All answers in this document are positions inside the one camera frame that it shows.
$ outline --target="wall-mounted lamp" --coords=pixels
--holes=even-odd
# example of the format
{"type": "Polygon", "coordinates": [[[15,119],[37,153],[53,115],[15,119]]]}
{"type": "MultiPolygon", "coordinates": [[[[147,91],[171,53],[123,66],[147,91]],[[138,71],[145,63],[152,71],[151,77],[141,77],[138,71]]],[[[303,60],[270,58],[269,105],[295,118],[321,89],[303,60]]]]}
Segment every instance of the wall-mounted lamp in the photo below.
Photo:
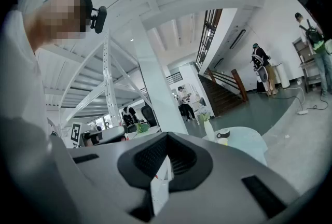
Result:
{"type": "Polygon", "coordinates": [[[216,68],[216,67],[219,65],[219,63],[221,63],[223,60],[224,60],[224,58],[221,58],[221,59],[218,61],[218,63],[214,66],[214,68],[216,68]]]}
{"type": "Polygon", "coordinates": [[[235,41],[232,43],[232,45],[229,47],[229,49],[233,49],[235,45],[239,42],[239,40],[242,38],[243,34],[246,32],[246,30],[241,30],[241,32],[238,34],[235,41]]]}

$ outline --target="khaki shorts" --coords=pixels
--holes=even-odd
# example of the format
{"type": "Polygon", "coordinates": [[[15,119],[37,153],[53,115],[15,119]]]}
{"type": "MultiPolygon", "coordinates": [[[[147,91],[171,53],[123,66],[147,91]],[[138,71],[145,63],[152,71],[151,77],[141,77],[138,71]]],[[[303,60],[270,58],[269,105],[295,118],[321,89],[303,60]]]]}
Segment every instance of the khaki shorts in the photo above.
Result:
{"type": "Polygon", "coordinates": [[[268,72],[269,80],[275,80],[275,73],[271,65],[265,66],[266,71],[268,72]]]}

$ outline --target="vase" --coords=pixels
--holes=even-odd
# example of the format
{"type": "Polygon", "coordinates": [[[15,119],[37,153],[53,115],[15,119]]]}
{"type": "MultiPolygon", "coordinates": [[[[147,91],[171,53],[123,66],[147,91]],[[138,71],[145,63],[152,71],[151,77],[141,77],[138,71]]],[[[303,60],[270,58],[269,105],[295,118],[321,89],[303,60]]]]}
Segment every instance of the vase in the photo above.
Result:
{"type": "Polygon", "coordinates": [[[214,131],[212,128],[212,125],[210,124],[209,121],[204,122],[204,127],[205,127],[205,131],[206,131],[206,135],[208,136],[207,138],[209,139],[209,141],[214,142],[214,131]]]}

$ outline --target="black slot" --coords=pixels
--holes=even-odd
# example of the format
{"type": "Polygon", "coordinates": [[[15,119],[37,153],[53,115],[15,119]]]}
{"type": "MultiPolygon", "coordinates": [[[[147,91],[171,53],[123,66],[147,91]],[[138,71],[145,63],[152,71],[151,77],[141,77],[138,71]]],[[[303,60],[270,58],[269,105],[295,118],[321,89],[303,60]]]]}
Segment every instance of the black slot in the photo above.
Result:
{"type": "Polygon", "coordinates": [[[73,160],[77,164],[77,163],[86,162],[89,160],[94,160],[97,158],[99,158],[99,156],[97,154],[88,154],[88,155],[81,156],[81,157],[75,157],[75,158],[73,158],[73,160]]]}
{"type": "Polygon", "coordinates": [[[268,218],[286,209],[286,206],[256,176],[243,178],[242,181],[268,218]]]}

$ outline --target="black shirt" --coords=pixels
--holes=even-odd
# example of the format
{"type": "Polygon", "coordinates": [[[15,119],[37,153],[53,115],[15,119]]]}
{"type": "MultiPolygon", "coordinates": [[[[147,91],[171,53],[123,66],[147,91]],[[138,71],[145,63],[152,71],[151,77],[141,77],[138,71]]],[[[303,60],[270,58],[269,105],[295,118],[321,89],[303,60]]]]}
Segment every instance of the black shirt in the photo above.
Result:
{"type": "Polygon", "coordinates": [[[269,57],[266,55],[266,53],[264,52],[264,50],[262,48],[257,48],[256,55],[263,58],[263,61],[264,61],[263,66],[270,65],[270,63],[268,61],[269,57]]]}

